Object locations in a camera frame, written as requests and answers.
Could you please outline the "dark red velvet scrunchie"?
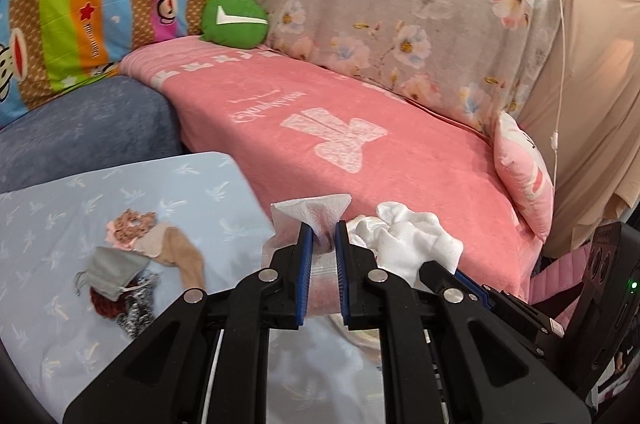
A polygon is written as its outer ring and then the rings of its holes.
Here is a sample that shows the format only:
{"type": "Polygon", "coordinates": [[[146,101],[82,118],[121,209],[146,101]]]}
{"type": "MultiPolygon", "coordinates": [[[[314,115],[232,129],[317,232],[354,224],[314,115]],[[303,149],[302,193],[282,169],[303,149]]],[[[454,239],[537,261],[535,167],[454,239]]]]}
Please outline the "dark red velvet scrunchie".
{"type": "Polygon", "coordinates": [[[127,295],[122,294],[116,301],[107,299],[94,288],[89,290],[90,300],[94,311],[101,317],[108,320],[115,320],[118,316],[127,311],[127,295]]]}

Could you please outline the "white satin scrunchie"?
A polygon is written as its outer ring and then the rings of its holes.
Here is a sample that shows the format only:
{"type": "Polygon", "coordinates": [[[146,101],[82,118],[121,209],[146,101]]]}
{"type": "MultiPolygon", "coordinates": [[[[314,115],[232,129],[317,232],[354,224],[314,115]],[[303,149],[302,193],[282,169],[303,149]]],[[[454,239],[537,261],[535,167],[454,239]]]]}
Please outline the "white satin scrunchie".
{"type": "Polygon", "coordinates": [[[349,241],[372,251],[378,267],[421,290],[427,290],[419,278],[423,263],[438,262],[454,275],[464,250],[434,213],[413,212],[394,201],[380,203],[375,216],[359,215],[346,227],[349,241]]]}

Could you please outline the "grey drawstring pouch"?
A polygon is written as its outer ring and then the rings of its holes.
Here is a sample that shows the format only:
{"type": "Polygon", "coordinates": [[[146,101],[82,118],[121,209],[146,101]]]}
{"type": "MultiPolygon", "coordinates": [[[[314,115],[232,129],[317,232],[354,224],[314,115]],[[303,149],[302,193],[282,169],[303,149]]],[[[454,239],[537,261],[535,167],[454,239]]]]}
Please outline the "grey drawstring pouch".
{"type": "Polygon", "coordinates": [[[145,270],[149,259],[141,254],[115,248],[96,247],[85,270],[74,279],[77,294],[84,285],[111,302],[129,291],[129,283],[145,270]]]}

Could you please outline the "pink white wet wipe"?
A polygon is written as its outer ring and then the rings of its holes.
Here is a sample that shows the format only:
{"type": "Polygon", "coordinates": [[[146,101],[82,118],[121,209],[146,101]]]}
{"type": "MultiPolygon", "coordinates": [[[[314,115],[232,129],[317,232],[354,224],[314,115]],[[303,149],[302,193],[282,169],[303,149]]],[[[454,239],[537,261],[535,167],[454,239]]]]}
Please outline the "pink white wet wipe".
{"type": "Polygon", "coordinates": [[[308,293],[308,316],[326,316],[341,311],[334,251],[335,226],[352,203],[348,193],[300,198],[272,203],[270,213],[274,235],[262,247],[262,266],[273,253],[294,244],[300,225],[314,233],[308,293]]]}

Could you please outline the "pink quilted jacket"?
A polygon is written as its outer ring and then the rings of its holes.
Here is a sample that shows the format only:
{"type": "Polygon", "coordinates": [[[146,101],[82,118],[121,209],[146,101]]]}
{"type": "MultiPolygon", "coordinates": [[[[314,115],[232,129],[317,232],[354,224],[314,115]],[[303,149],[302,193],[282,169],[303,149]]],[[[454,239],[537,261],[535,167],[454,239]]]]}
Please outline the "pink quilted jacket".
{"type": "Polygon", "coordinates": [[[567,329],[580,294],[590,245],[584,244],[544,268],[530,280],[529,304],[567,329]]]}

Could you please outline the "black white patterned scrunchie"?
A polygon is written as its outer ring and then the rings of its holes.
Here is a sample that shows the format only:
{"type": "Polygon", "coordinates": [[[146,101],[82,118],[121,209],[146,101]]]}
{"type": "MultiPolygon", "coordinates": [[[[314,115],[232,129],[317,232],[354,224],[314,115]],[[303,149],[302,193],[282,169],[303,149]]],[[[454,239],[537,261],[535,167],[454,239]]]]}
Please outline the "black white patterned scrunchie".
{"type": "Polygon", "coordinates": [[[154,291],[160,275],[142,273],[124,292],[124,311],[116,317],[117,326],[133,340],[155,320],[154,291]]]}

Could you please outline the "beige stocking sock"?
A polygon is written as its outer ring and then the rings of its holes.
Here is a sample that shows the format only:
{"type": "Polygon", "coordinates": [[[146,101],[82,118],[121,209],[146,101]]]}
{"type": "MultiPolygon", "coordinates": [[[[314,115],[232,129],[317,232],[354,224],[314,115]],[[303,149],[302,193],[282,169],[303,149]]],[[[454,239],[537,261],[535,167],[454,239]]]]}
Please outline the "beige stocking sock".
{"type": "Polygon", "coordinates": [[[204,259],[176,226],[159,223],[134,244],[134,251],[167,267],[177,267],[183,290],[206,288],[204,259]]]}

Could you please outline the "light blue palm pillow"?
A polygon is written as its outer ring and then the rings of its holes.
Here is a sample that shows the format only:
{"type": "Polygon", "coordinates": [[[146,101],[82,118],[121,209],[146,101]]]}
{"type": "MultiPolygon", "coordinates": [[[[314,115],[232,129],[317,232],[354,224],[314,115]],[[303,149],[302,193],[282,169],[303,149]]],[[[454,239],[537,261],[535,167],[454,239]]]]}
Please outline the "light blue palm pillow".
{"type": "MultiPolygon", "coordinates": [[[[183,155],[7,192],[1,198],[1,340],[29,394],[59,420],[72,400],[130,343],[96,308],[81,274],[99,247],[139,251],[160,313],[183,290],[160,262],[175,228],[203,261],[206,290],[234,287],[259,267],[272,236],[239,166],[222,153],[183,155]]],[[[380,367],[336,317],[308,318],[269,340],[273,423],[379,423],[380,367]]]]}

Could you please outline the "pink folded cloth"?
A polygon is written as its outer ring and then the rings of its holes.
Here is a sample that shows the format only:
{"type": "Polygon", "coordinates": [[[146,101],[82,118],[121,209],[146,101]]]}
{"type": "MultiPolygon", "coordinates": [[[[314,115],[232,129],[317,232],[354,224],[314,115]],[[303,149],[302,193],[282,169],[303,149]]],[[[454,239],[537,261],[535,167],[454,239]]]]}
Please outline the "pink folded cloth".
{"type": "Polygon", "coordinates": [[[122,236],[116,229],[114,221],[109,221],[107,223],[105,242],[110,247],[119,249],[120,251],[131,252],[134,251],[134,245],[136,244],[136,241],[136,238],[128,238],[122,236]]]}

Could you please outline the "tan ruffled scrunchie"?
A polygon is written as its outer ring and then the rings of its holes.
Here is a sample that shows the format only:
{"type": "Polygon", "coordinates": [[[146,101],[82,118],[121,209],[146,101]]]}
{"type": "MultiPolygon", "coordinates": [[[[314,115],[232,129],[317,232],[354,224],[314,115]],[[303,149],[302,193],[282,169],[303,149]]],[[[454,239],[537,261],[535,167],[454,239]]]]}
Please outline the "tan ruffled scrunchie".
{"type": "Polygon", "coordinates": [[[124,237],[141,238],[156,225],[156,213],[139,213],[131,209],[122,212],[114,219],[116,229],[124,237]]]}

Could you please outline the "pink cartoon small pillow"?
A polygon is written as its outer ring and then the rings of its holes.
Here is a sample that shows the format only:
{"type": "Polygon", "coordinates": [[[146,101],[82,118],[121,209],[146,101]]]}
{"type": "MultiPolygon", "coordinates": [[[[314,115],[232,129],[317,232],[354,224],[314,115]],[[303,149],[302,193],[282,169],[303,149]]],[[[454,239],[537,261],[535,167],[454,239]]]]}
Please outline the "pink cartoon small pillow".
{"type": "Polygon", "coordinates": [[[494,163],[518,213],[545,243],[553,217],[552,179],[533,140],[504,111],[499,113],[495,124],[494,163]]]}

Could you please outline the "beige curtain sheet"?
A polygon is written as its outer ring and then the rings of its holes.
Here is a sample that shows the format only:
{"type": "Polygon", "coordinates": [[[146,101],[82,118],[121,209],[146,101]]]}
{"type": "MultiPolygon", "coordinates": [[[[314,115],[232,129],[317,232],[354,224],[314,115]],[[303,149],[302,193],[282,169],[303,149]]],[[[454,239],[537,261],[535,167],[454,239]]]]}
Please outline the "beige curtain sheet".
{"type": "Polygon", "coordinates": [[[552,259],[639,199],[639,0],[566,0],[564,19],[518,115],[556,174],[552,259]]]}

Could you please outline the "pink towel blanket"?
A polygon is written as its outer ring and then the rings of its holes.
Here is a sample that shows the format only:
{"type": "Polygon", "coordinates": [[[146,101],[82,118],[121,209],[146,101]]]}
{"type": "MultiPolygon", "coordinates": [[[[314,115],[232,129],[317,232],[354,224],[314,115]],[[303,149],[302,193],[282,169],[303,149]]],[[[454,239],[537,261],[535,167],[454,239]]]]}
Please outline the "pink towel blanket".
{"type": "Polygon", "coordinates": [[[140,47],[118,69],[170,101],[186,147],[231,155],[264,209],[347,193],[348,217],[384,201],[431,212],[462,241],[465,274],[529,296],[540,241],[472,129],[267,47],[185,36],[140,47]]]}

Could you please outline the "dark blue velvet pillow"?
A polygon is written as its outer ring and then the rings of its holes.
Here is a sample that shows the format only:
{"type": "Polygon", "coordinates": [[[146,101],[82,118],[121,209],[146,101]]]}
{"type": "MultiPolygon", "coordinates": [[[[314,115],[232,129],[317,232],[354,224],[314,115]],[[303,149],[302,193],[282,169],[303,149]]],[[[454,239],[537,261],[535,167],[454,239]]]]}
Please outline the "dark blue velvet pillow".
{"type": "Polygon", "coordinates": [[[107,78],[1,130],[1,191],[181,154],[169,100],[133,78],[107,78]]]}

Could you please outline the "green round plush cushion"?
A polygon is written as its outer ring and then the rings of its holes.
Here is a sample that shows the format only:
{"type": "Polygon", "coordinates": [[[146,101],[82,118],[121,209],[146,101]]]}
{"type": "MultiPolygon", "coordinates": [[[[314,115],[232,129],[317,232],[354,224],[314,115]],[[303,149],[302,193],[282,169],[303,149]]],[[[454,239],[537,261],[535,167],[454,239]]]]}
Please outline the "green round plush cushion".
{"type": "Polygon", "coordinates": [[[201,28],[203,41],[250,50],[264,42],[269,20],[254,0],[207,0],[201,28]]]}

